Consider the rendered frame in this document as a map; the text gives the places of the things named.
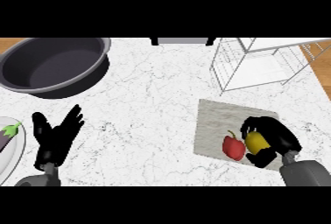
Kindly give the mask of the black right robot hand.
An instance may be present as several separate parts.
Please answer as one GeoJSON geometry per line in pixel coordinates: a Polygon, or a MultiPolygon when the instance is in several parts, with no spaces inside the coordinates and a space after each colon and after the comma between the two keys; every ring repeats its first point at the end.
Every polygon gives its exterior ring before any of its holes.
{"type": "Polygon", "coordinates": [[[246,157],[256,167],[265,168],[277,158],[277,154],[283,156],[289,151],[299,152],[303,147],[299,143],[293,131],[283,125],[283,123],[269,116],[250,116],[243,123],[241,133],[243,138],[249,133],[258,131],[269,147],[259,150],[258,154],[249,153],[246,157]]]}

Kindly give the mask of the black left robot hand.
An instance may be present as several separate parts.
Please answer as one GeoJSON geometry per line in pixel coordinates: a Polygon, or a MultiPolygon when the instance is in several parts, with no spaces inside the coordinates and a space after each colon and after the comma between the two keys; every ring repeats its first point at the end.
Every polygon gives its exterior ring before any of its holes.
{"type": "Polygon", "coordinates": [[[67,113],[63,123],[52,127],[42,112],[33,114],[35,137],[39,142],[35,167],[43,171],[48,163],[60,167],[85,124],[79,105],[67,113]]]}

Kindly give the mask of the grey placemat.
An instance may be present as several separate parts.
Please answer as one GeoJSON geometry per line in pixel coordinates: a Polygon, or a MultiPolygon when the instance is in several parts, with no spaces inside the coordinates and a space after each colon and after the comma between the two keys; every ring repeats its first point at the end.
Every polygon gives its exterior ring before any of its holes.
{"type": "Polygon", "coordinates": [[[243,141],[241,127],[250,116],[271,116],[274,119],[280,119],[278,114],[272,111],[200,99],[194,153],[227,162],[255,165],[247,157],[235,161],[224,153],[224,139],[233,135],[231,131],[237,139],[243,141]]]}

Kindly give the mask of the white plate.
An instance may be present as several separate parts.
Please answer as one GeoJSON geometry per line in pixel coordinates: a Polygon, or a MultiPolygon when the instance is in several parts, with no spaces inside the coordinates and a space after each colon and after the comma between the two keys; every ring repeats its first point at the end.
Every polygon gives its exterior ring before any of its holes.
{"type": "MultiPolygon", "coordinates": [[[[20,122],[15,118],[0,116],[0,123],[17,123],[20,122]]],[[[21,132],[5,147],[3,152],[0,153],[0,185],[6,182],[14,170],[17,168],[18,162],[24,155],[26,146],[27,146],[27,131],[24,124],[20,128],[21,132]]]]}

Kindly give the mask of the purple eggplant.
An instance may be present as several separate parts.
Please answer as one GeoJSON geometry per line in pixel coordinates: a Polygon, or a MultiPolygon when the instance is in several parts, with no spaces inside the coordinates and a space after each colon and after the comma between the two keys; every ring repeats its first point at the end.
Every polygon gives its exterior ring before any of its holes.
{"type": "Polygon", "coordinates": [[[0,123],[0,153],[3,152],[8,144],[20,134],[23,123],[17,122],[12,124],[0,123]]]}

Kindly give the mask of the red bell pepper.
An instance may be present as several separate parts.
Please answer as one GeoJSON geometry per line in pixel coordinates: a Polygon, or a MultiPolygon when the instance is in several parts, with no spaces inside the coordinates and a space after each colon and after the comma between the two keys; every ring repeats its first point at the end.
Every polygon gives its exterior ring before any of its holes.
{"type": "Polygon", "coordinates": [[[231,135],[227,136],[222,141],[222,152],[231,159],[240,161],[244,158],[246,145],[244,142],[237,139],[231,130],[230,133],[231,135]]]}

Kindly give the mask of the dark grey pot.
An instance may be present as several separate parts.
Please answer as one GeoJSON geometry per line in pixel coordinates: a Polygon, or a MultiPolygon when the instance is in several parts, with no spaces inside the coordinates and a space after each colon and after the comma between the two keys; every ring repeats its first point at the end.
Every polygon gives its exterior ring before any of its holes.
{"type": "Polygon", "coordinates": [[[110,38],[27,38],[0,54],[0,87],[45,99],[89,90],[110,70],[110,38]]]}

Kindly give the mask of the grey and black appliance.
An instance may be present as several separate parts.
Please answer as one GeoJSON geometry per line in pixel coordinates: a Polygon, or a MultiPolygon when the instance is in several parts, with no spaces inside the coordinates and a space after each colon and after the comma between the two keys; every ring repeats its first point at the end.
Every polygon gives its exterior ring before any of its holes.
{"type": "Polygon", "coordinates": [[[150,40],[154,46],[160,44],[204,44],[212,46],[215,38],[151,38],[150,40]]]}

